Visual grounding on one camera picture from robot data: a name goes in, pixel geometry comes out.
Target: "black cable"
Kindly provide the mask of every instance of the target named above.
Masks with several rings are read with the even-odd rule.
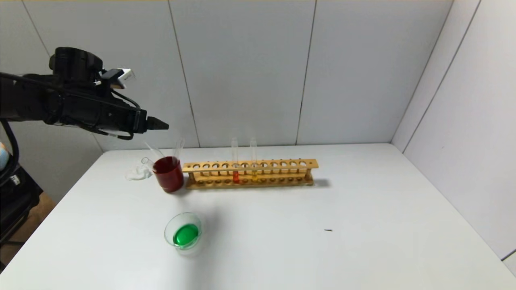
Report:
[[[12,157],[9,158],[7,165],[0,174],[0,186],[3,186],[9,180],[9,178],[16,170],[16,167],[18,166],[18,160],[20,159],[20,150],[18,148],[18,142],[16,142],[14,133],[12,132],[11,126],[9,126],[7,120],[1,119],[0,122],[2,123],[2,127],[4,127],[5,133],[7,135],[7,138],[9,139],[9,142],[11,143],[12,148]]]
[[[111,89],[111,92],[112,92],[112,93],[114,93],[115,95],[117,95],[117,96],[121,97],[122,99],[124,99],[124,100],[126,100],[126,101],[130,102],[130,103],[131,103],[131,104],[133,104],[137,109],[140,109],[140,105],[138,105],[138,103],[136,103],[135,101],[131,100],[130,98],[128,98],[128,97],[126,97],[126,96],[122,95],[121,93],[119,93],[119,92],[117,92],[117,91],[115,91],[115,90],[113,90],[113,89]]]
[[[40,81],[35,80],[35,79],[31,79],[31,78],[27,78],[27,77],[22,77],[22,76],[17,76],[17,75],[12,75],[12,74],[3,73],[3,72],[0,72],[0,77],[12,79],[12,80],[15,80],[17,82],[24,82],[24,83],[28,83],[28,84],[33,84],[33,85],[36,85],[36,86],[44,87],[44,88],[53,89],[53,90],[56,90],[56,91],[59,91],[59,92],[68,93],[68,94],[71,94],[71,95],[74,95],[74,96],[81,97],[83,99],[87,99],[87,100],[91,100],[91,101],[96,101],[96,102],[103,103],[103,104],[106,104],[106,105],[110,105],[110,106],[113,106],[113,107],[119,107],[119,108],[122,108],[122,109],[127,109],[127,107],[124,107],[122,105],[117,105],[117,104],[110,103],[108,101],[104,101],[104,100],[102,100],[101,98],[98,98],[95,95],[90,95],[90,94],[86,94],[86,93],[76,92],[76,91],[73,91],[73,90],[68,90],[68,89],[65,89],[65,88],[54,86],[52,84],[48,84],[48,83],[45,83],[45,82],[40,82]]]

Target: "glass test tube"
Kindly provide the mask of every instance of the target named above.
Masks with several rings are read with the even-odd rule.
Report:
[[[238,178],[238,140],[236,137],[231,139],[231,151],[233,151],[233,167],[237,168],[237,170],[233,170],[233,182],[239,183],[240,179]]]
[[[252,178],[253,181],[258,181],[258,176],[256,174],[256,170],[258,168],[258,163],[256,163],[256,138],[251,138],[250,142],[251,147],[251,167],[252,167]]]

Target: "red liquid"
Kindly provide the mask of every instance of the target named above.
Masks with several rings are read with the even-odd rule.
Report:
[[[173,192],[183,186],[184,177],[181,163],[176,158],[167,156],[154,163],[154,175],[165,192]]]
[[[239,183],[240,179],[238,179],[238,171],[233,171],[233,182]]]

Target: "wooden rack leg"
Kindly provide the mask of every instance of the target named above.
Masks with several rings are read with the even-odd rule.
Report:
[[[193,172],[189,172],[189,173],[188,173],[188,177],[190,178],[190,180],[191,180],[192,182],[195,182],[195,176],[194,176],[194,173],[193,173]]]
[[[312,171],[312,169],[307,169],[307,173],[304,175],[304,179],[306,180],[309,180],[310,179],[310,172]]]

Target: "green liquid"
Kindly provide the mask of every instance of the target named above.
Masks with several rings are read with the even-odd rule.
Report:
[[[190,244],[199,236],[199,229],[195,224],[189,223],[182,226],[175,234],[174,234],[174,244],[182,247]]]

